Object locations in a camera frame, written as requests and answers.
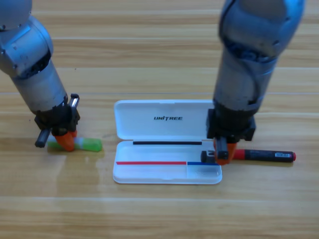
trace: wood grain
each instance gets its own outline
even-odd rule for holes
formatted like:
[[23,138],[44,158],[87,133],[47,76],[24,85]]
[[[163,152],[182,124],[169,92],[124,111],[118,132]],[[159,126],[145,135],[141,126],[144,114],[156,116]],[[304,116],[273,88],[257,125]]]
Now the wood grain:
[[0,238],[318,239],[319,7],[304,19],[268,87],[252,142],[293,165],[234,161],[214,186],[113,181],[118,100],[211,99],[224,0],[33,0],[53,61],[80,94],[79,136],[100,153],[34,147],[39,129],[0,73]]
[[[58,68],[71,93],[207,93],[216,83],[218,68]],[[269,93],[318,93],[319,68],[276,68]],[[2,93],[17,92],[0,72]]]

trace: blue line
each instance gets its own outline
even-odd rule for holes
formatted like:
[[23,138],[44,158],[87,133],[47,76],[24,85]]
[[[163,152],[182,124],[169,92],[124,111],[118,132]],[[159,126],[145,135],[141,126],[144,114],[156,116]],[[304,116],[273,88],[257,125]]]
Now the blue line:
[[187,162],[187,165],[218,166],[217,163]]

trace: robotic arm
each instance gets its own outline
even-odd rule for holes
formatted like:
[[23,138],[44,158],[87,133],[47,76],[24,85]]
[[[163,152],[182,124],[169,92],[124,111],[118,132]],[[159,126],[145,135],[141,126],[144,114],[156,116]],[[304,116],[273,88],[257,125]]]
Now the robotic arm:
[[217,163],[230,162],[236,143],[251,141],[259,110],[281,53],[302,19],[304,0],[227,0],[219,23],[223,54],[208,111],[207,138]]
[[52,63],[53,43],[44,26],[31,16],[32,0],[3,0],[0,6],[0,70],[10,76],[35,114],[41,133],[35,143],[44,147],[52,133],[66,150],[80,116],[79,96],[68,95]]

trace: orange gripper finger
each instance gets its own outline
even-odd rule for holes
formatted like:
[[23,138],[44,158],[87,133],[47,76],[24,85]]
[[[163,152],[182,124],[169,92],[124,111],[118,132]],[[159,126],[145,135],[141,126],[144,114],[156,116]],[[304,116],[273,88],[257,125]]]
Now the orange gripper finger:
[[235,155],[235,152],[236,152],[236,147],[237,147],[236,143],[228,143],[227,144],[227,149],[228,149],[228,159],[227,160],[226,159],[217,158],[216,150],[215,150],[216,163],[219,164],[219,165],[229,164],[232,161],[232,159],[234,158],[234,155]]
[[55,139],[66,151],[71,152],[74,150],[74,139],[71,132],[67,132],[63,136],[55,136]]
[[72,137],[75,138],[76,135],[78,134],[78,131],[74,131],[74,132],[70,132],[70,133],[71,133]]

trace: red marker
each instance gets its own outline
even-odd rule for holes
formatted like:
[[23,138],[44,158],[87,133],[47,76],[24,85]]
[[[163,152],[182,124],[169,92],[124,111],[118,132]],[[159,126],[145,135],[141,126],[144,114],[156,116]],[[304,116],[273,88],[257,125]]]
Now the red marker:
[[[200,158],[203,163],[215,162],[214,151],[202,151]],[[296,160],[296,154],[289,151],[237,149],[233,159],[292,163]]]

